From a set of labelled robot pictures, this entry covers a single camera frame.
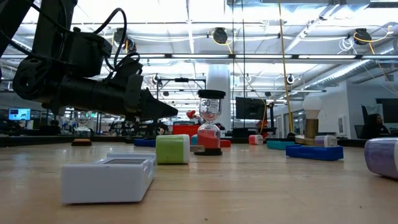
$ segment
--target blue tray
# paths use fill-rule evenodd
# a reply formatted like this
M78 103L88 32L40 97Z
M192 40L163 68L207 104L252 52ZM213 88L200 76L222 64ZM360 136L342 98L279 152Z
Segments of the blue tray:
M343 147L341 146L287 146L286 156L304 159L318 159L323 161L336 161L344 158Z
M282 141L267 141L267 148L285 150L286 146L294 145L294 142L282 142Z
M156 140L146 140L146 139L135 139L134 146L142 147L156 147Z

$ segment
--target white pillar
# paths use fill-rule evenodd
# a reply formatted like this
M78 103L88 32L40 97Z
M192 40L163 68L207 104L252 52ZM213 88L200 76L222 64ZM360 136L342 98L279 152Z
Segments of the white pillar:
M231 130L231 79L229 77L229 65L209 65L206 79L208 90L220 90L225 92L221 116L216 120L220 122L226 131Z

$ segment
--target purple cylinder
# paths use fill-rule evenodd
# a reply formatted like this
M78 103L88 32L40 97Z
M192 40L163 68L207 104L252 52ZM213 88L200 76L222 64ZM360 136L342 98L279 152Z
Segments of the purple cylinder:
M368 140L365 161L371 172L398 179L398 138Z

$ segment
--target wooden table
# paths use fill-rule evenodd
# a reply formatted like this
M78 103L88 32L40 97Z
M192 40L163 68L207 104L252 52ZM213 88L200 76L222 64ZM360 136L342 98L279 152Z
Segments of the wooden table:
M153 151L124 143L0 148L0 223L397 223L398 181L374 175L363 149L336 162L285 157L233 144L220 157L158 166L141 203L61 205L60 166L107 152Z

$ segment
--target teal tray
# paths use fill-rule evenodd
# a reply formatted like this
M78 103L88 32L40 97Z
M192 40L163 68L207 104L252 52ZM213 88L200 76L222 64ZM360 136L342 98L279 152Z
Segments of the teal tray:
M292 146L294 144L294 142L267 141L267 147L269 149L286 150L286 146Z

